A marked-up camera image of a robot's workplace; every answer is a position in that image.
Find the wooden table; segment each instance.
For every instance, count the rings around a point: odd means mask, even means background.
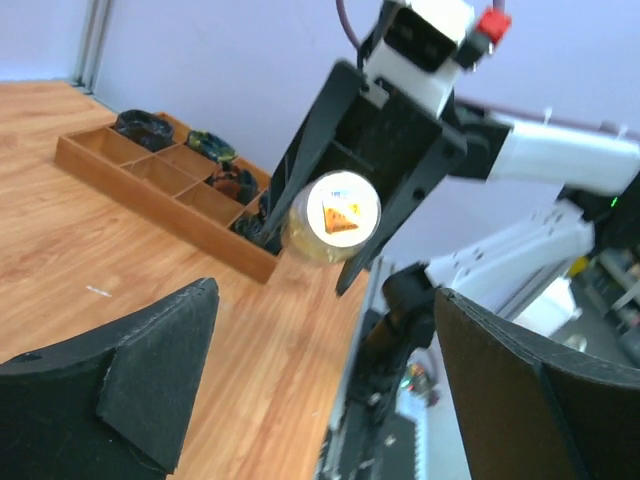
[[[285,258],[261,287],[53,166],[60,134],[113,119],[63,83],[0,84],[0,362],[211,276],[221,305],[173,478],[310,479],[367,276],[338,300],[337,269]]]

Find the orange sticker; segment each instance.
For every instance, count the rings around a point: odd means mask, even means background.
[[[324,207],[324,227],[329,235],[360,228],[357,223],[351,222],[344,213],[333,207]]]

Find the bottle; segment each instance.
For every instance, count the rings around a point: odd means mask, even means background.
[[[330,172],[302,189],[285,220],[283,247],[308,263],[341,263],[356,255],[380,223],[380,198],[363,176]]]

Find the red cap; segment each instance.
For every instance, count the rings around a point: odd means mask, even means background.
[[[484,33],[494,45],[498,45],[511,27],[511,17],[503,12],[487,8],[480,18],[476,31]]]

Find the white lid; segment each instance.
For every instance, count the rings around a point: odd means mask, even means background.
[[[366,242],[380,221],[380,198],[360,175],[340,171],[321,177],[307,199],[313,233],[327,245],[351,248]]]

